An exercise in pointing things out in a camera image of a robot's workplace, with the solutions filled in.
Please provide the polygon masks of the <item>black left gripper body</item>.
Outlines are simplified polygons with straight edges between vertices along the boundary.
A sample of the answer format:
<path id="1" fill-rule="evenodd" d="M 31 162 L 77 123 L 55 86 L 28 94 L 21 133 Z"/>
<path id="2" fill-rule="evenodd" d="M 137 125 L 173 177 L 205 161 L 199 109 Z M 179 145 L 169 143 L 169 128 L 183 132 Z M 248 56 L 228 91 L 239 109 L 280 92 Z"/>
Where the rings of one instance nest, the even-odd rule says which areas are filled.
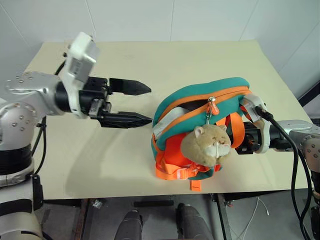
<path id="1" fill-rule="evenodd" d="M 81 112 L 100 125 L 111 125 L 108 119 L 112 104 L 109 102 L 108 80 L 89 76 L 83 89 L 79 91 Z"/>

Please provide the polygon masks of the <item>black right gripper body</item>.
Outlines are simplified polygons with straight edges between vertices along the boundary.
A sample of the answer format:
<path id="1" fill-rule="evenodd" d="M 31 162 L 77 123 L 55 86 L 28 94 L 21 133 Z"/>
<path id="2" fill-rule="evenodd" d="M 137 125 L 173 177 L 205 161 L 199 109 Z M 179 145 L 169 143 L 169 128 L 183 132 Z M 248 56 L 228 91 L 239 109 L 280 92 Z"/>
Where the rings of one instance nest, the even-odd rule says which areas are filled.
<path id="1" fill-rule="evenodd" d="M 239 155 L 250 155 L 257 152 L 262 145 L 260 130 L 251 122 L 244 122 L 244 139 L 235 148 Z"/>

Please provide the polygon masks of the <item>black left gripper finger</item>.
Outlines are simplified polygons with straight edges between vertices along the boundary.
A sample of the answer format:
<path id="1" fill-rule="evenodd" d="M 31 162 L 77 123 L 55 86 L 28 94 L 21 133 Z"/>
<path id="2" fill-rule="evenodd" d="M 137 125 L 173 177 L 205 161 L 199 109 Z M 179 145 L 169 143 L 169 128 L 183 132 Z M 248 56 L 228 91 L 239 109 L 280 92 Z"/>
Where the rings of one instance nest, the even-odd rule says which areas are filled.
<path id="1" fill-rule="evenodd" d="M 124 95 L 131 96 L 138 96 L 152 92 L 150 87 L 140 81 L 120 78 L 110 78 L 109 89 L 113 93 L 122 93 Z"/>
<path id="2" fill-rule="evenodd" d="M 136 112 L 120 111 L 118 113 L 108 112 L 99 114 L 99 123 L 103 128 L 138 128 L 150 124 L 152 121 L 152 118 Z"/>

